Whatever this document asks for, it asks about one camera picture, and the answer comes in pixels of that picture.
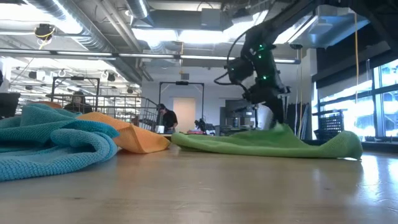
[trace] ceiling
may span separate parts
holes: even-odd
[[[107,0],[111,3],[111,7],[114,8],[118,14],[118,16],[123,20],[123,24],[126,25],[129,29],[131,26],[137,28],[140,24],[139,20],[131,19],[127,7],[126,0]],[[123,31],[122,24],[117,21],[117,17],[112,15],[111,18],[107,17],[107,14],[98,6],[98,0],[73,0],[75,6],[77,6],[76,10],[78,13],[82,15],[84,18],[88,18],[89,20],[89,28],[92,30],[98,30],[99,34],[104,37],[104,40],[107,42],[111,48],[114,48],[116,52],[134,52],[135,50],[132,48],[131,44],[127,42],[132,42],[133,44],[137,44],[133,47],[137,47],[138,49],[142,49],[145,52],[154,51],[151,46],[150,40],[153,38],[158,38],[162,40],[165,38],[162,34],[151,34],[144,32],[144,35],[140,35],[137,30],[132,31],[132,36],[129,35],[129,40],[126,40],[124,35],[127,34],[126,31]],[[269,18],[277,15],[283,8],[287,7],[291,0],[278,0],[272,7],[270,7],[269,3],[271,1],[263,1],[263,0],[236,0],[236,1],[222,1],[222,0],[214,0],[210,2],[200,2],[200,1],[192,1],[192,0],[148,0],[149,8],[152,12],[176,12],[175,19],[176,22],[178,20],[182,20],[182,18],[178,18],[182,11],[189,13],[196,13],[195,11],[202,11],[206,9],[222,9],[223,12],[234,12],[237,8],[247,7],[251,15],[244,17],[245,19],[249,19],[248,21],[234,21],[232,26],[225,29],[221,32],[223,35],[227,37],[222,42],[214,42],[207,43],[206,40],[204,43],[198,43],[191,40],[184,40],[184,44],[176,43],[174,41],[160,41],[162,46],[165,49],[165,52],[168,54],[189,54],[189,55],[204,55],[204,56],[226,56],[228,51],[231,48],[232,42],[244,32],[246,29],[250,28],[254,24],[258,24],[262,22],[264,19],[267,20]],[[333,17],[329,18],[329,21],[337,21],[337,19],[333,20]],[[0,48],[12,48],[12,49],[39,49],[42,47],[42,50],[69,50],[69,51],[77,51],[84,52],[87,51],[87,48],[81,44],[81,42],[77,41],[79,34],[74,34],[75,36],[71,37],[69,34],[64,33],[61,28],[57,27],[55,30],[54,36],[51,38],[50,42],[46,42],[46,45],[43,45],[43,41],[36,38],[33,34],[33,31],[39,24],[53,24],[58,26],[54,18],[50,14],[45,14],[40,12],[34,6],[26,5],[26,4],[1,4],[0,6]],[[175,30],[176,40],[182,38],[184,30]],[[306,37],[309,34],[308,32],[304,32],[303,36],[300,36],[298,40],[302,42],[306,42],[309,38]],[[278,39],[278,43],[285,43],[287,40],[283,39],[283,34],[280,35]],[[204,36],[200,36],[197,38],[202,42],[205,38]],[[244,37],[237,42],[231,51],[232,57],[237,57],[240,54],[241,47],[244,42]],[[288,44],[278,44],[277,48],[273,51],[275,58],[297,58],[297,51],[293,50],[289,47]],[[126,89],[127,86],[133,86],[135,89],[133,94],[140,94],[140,89],[137,86],[133,85],[132,81],[127,81],[126,73],[124,70],[121,70],[118,67],[115,67],[115,64],[107,61],[107,60],[72,60],[72,59],[50,59],[50,58],[27,58],[27,57],[18,57],[15,56],[13,58],[8,58],[8,62],[10,62],[10,67],[12,67],[12,76],[11,80],[13,81],[12,91],[24,91],[26,93],[49,93],[48,88],[42,88],[40,86],[35,86],[33,90],[25,90],[23,85],[18,86],[18,84],[23,83],[31,83],[31,84],[51,84],[51,79],[45,79],[42,81],[33,80],[28,77],[28,73],[30,71],[44,71],[48,77],[57,76],[58,72],[65,71],[66,77],[71,77],[73,75],[83,75],[85,77],[90,78],[100,78],[101,86],[114,86],[115,89],[112,94],[127,94]],[[184,73],[190,74],[190,82],[203,82],[208,85],[213,84],[213,80],[222,75],[224,73],[224,61],[215,61],[215,60],[143,60],[142,63],[136,63],[136,60],[127,59],[124,60],[126,65],[134,69],[141,69],[145,71],[144,73],[140,73],[141,78],[144,82],[175,82],[180,80],[179,72],[182,71]],[[281,79],[283,81],[287,81],[289,83],[294,82],[296,65],[282,65],[278,64],[277,68],[281,70]],[[107,74],[115,73],[116,80],[114,82],[108,82],[106,79]],[[75,81],[70,82],[71,85],[77,85]],[[92,85],[89,81],[84,82],[84,85]],[[86,91],[92,91],[91,88],[85,88]],[[60,86],[60,92],[66,93],[68,92],[67,87]],[[109,94],[109,88],[104,88],[101,90],[102,94]]]

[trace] machine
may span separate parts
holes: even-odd
[[[367,17],[375,29],[384,37],[392,50],[398,51],[397,39],[390,32],[393,27],[386,25],[388,18],[382,17],[381,9],[397,9],[397,3],[392,0],[296,0],[280,14],[272,19],[264,21],[241,34],[231,46],[227,56],[225,69],[227,72],[216,78],[215,83],[219,85],[239,85],[243,88],[243,98],[252,104],[262,103],[269,107],[274,114],[274,120],[283,123],[285,119],[284,99],[290,93],[289,87],[285,86],[276,69],[272,49],[279,34],[294,25],[299,19],[314,11],[319,5],[326,4],[335,7],[349,7],[356,13]],[[241,55],[234,60],[229,60],[229,55],[235,43],[246,35],[246,40],[241,50]],[[291,45],[293,49],[302,46]],[[257,73],[256,83],[250,88],[242,85],[247,77]],[[218,80],[229,76],[231,83],[220,83]]]

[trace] green towel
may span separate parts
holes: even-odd
[[[172,142],[182,148],[249,156],[360,159],[363,152],[361,141],[351,131],[339,133],[322,146],[310,146],[299,140],[286,124],[268,131],[246,131],[228,137],[175,133]]]

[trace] person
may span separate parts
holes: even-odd
[[[70,112],[81,112],[83,114],[93,112],[91,105],[86,103],[86,98],[82,91],[73,93],[72,102],[67,104],[63,109]]]
[[[161,103],[158,105],[159,113],[163,116],[163,126],[164,126],[164,133],[174,133],[175,127],[178,125],[177,116],[175,115],[174,111],[171,111],[166,108],[166,106]]]

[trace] black basket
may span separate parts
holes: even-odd
[[[332,139],[344,131],[344,111],[346,110],[322,111],[312,114],[318,116],[318,130],[314,131],[318,140]]]

